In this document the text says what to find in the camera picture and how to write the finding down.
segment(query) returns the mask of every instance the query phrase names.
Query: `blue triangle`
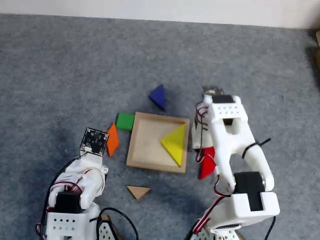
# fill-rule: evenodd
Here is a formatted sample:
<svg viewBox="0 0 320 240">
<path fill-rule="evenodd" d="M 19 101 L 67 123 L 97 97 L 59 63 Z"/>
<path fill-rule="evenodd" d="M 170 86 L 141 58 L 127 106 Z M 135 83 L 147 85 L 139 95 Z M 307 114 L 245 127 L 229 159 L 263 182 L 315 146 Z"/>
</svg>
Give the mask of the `blue triangle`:
<svg viewBox="0 0 320 240">
<path fill-rule="evenodd" d="M 161 84 L 155 90 L 153 90 L 149 98 L 157 104 L 162 110 L 166 109 L 166 99 L 165 99 L 165 88 L 164 85 Z"/>
</svg>

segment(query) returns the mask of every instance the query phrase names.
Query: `white wall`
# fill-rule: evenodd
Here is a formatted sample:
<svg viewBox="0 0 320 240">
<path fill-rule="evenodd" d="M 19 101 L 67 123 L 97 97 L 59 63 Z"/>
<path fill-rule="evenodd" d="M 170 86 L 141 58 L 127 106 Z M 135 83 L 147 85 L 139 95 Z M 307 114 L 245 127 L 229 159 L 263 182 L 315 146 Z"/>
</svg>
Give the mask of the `white wall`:
<svg viewBox="0 0 320 240">
<path fill-rule="evenodd" d="M 320 27 L 320 0 L 0 0 L 0 13 Z"/>
</svg>

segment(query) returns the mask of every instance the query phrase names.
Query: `circuit board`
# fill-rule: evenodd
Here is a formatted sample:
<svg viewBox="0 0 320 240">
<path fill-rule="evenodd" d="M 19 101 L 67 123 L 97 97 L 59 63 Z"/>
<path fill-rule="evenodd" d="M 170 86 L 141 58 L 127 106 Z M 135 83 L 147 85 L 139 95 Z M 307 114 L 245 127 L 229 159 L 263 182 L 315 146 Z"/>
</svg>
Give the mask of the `circuit board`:
<svg viewBox="0 0 320 240">
<path fill-rule="evenodd" d="M 108 133 L 87 127 L 80 144 L 80 150 L 102 157 L 108 138 Z"/>
</svg>

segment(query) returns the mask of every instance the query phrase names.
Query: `orange block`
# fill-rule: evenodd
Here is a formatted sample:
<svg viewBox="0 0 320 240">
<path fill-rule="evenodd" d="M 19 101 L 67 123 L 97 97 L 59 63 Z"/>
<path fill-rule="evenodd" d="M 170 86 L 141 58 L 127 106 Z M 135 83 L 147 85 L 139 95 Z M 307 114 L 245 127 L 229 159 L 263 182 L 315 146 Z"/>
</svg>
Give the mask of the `orange block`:
<svg viewBox="0 0 320 240">
<path fill-rule="evenodd" d="M 106 147 L 108 150 L 108 154 L 111 157 L 114 154 L 117 147 L 119 146 L 119 138 L 118 138 L 117 128 L 114 123 L 109 128 L 107 133 L 109 134 L 109 138 L 106 143 Z"/>
</svg>

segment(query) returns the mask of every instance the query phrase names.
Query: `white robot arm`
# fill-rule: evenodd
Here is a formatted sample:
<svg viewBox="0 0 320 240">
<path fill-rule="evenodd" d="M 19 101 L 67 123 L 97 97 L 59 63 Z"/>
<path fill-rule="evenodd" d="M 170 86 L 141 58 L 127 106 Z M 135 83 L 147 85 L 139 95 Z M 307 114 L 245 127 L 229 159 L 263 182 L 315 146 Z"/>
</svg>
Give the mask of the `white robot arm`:
<svg viewBox="0 0 320 240">
<path fill-rule="evenodd" d="M 214 147 L 214 173 L 232 194 L 219 197 L 197 222 L 193 233 L 207 229 L 218 239 L 236 239 L 234 230 L 280 213 L 277 195 L 271 192 L 274 177 L 261 144 L 250 130 L 248 116 L 238 96 L 204 94 L 203 102 L 197 105 L 197 120 L 198 115 L 201 121 L 192 128 L 193 148 Z M 233 154 L 242 156 L 252 172 L 233 174 L 230 167 Z"/>
<path fill-rule="evenodd" d="M 100 208 L 94 203 L 105 188 L 109 171 L 102 158 L 108 136 L 102 131 L 86 129 L 80 145 L 80 157 L 67 163 L 69 165 L 60 171 L 50 186 L 46 238 L 42 230 L 43 218 L 36 227 L 41 239 L 64 240 L 67 236 L 71 240 L 96 240 L 99 226 L 106 229 L 103 237 L 115 239 L 113 231 L 109 230 L 111 226 L 101 223 Z"/>
</svg>

